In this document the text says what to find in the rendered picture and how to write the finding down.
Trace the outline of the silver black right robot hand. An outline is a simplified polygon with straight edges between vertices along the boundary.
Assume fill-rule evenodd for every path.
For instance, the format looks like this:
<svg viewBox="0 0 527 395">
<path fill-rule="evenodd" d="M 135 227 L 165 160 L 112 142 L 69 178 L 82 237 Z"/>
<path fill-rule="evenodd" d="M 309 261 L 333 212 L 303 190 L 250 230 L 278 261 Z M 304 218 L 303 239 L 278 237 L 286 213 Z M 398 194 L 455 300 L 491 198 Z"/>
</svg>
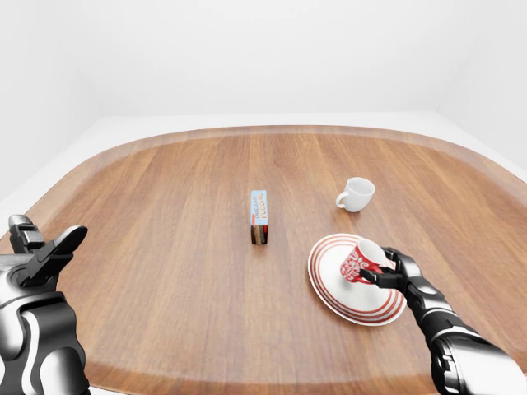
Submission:
<svg viewBox="0 0 527 395">
<path fill-rule="evenodd" d="M 362 278 L 379 288 L 399 291 L 417 319 L 421 319 L 433 309 L 451 311 L 444 295 L 423 276 L 421 268 L 412 257 L 392 247 L 382 247 L 382 249 L 385 256 L 395 263 L 395 269 L 381 267 L 381 272 L 361 269 Z"/>
</svg>

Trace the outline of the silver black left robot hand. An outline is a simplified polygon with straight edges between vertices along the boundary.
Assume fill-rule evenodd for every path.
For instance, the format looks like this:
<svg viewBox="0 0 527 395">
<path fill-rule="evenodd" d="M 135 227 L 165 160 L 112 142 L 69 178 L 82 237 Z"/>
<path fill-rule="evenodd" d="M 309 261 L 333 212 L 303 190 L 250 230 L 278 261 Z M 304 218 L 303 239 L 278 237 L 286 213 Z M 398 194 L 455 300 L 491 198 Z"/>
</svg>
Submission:
<svg viewBox="0 0 527 395">
<path fill-rule="evenodd" d="M 28 216 L 8 220 L 13 252 L 0 254 L 0 307 L 28 295 L 54 291 L 58 274 L 86 238 L 84 225 L 68 227 L 48 242 Z"/>
</svg>

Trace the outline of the red patterned mug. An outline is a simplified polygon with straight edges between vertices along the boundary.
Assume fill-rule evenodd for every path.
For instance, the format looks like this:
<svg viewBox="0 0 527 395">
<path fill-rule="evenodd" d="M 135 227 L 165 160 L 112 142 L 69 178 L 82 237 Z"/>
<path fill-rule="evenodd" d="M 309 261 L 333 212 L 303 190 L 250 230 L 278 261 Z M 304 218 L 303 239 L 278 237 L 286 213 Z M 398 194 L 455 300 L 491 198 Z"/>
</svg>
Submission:
<svg viewBox="0 0 527 395">
<path fill-rule="evenodd" d="M 382 267 L 393 268 L 384 250 L 369 239 L 360 239 L 340 267 L 343 278 L 351 283 L 371 283 L 361 276 L 361 269 L 382 273 Z"/>
</svg>

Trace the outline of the white plate with red rings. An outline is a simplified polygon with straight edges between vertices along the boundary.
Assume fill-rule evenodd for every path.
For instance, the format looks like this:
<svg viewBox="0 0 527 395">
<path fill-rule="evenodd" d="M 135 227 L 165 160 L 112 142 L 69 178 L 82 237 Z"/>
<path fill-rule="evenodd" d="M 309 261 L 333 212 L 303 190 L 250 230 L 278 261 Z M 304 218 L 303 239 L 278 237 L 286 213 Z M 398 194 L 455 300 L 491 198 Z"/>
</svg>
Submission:
<svg viewBox="0 0 527 395">
<path fill-rule="evenodd" d="M 333 234 L 320 239 L 308 257 L 308 275 L 316 294 L 337 315 L 374 327 L 392 323 L 406 308 L 403 294 L 374 284 L 351 283 L 340 267 L 360 239 L 359 235 Z"/>
</svg>

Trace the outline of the white mug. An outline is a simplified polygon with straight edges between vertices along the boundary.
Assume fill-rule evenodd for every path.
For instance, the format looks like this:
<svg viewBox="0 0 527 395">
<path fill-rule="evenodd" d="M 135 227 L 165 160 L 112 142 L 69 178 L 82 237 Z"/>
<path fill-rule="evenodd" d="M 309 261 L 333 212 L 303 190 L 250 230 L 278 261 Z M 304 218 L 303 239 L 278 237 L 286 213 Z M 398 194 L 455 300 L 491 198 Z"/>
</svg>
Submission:
<svg viewBox="0 0 527 395">
<path fill-rule="evenodd" d="M 346 182 L 344 191 L 336 198 L 336 207 L 351 213 L 363 210 L 375 193 L 375 185 L 362 177 L 352 177 Z"/>
</svg>

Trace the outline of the chocolate pudding box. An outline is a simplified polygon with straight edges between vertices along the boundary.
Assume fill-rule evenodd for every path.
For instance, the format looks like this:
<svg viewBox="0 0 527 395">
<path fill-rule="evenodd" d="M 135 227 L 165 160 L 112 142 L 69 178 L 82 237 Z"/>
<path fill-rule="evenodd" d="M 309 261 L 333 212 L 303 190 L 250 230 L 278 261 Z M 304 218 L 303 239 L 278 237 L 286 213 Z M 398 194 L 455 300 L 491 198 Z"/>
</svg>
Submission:
<svg viewBox="0 0 527 395">
<path fill-rule="evenodd" d="M 252 244 L 268 242 L 268 201 L 266 190 L 252 190 L 250 193 L 250 230 Z"/>
</svg>

